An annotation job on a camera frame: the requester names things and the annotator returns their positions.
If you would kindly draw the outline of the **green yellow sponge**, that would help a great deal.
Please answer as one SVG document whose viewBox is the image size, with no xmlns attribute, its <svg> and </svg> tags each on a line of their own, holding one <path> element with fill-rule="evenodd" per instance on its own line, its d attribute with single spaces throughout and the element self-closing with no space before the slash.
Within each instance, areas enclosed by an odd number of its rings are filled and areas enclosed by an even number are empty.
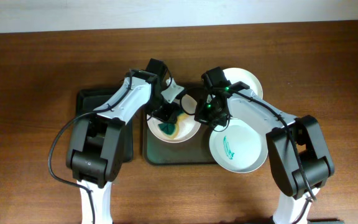
<svg viewBox="0 0 358 224">
<path fill-rule="evenodd" d="M 181 113 L 177 116 L 177 121 L 175 124 L 173 123 L 160 123 L 158 125 L 159 130 L 168 138 L 174 139 L 178 135 L 179 132 L 179 124 L 180 122 L 187 119 L 188 115 L 185 113 Z"/>
</svg>

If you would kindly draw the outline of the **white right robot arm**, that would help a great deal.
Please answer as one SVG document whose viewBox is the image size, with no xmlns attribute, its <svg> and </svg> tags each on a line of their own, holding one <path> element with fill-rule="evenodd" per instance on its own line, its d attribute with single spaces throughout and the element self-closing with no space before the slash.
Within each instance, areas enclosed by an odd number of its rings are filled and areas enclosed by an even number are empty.
<svg viewBox="0 0 358 224">
<path fill-rule="evenodd" d="M 316 194 L 334 174 L 317 119 L 275 108 L 229 71 L 216 67 L 201 76 L 208 95 L 198 102 L 195 121 L 213 128 L 211 155 L 235 173 L 253 172 L 269 161 L 280 189 L 271 223 L 308 223 Z"/>
</svg>

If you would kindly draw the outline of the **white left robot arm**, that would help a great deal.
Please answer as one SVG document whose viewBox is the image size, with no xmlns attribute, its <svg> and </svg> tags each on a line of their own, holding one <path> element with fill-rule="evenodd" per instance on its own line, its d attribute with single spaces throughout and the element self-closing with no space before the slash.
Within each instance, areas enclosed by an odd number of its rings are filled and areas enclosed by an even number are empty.
<svg viewBox="0 0 358 224">
<path fill-rule="evenodd" d="M 130 70 L 122 86 L 104 103 L 82 110 L 71 121 L 66 165 L 81 194 L 82 223 L 112 223 L 111 187 L 126 150 L 127 125 L 136 112 L 174 123 L 179 112 L 175 98 L 184 88 L 177 85 L 168 67 L 150 59 L 145 70 Z"/>
</svg>

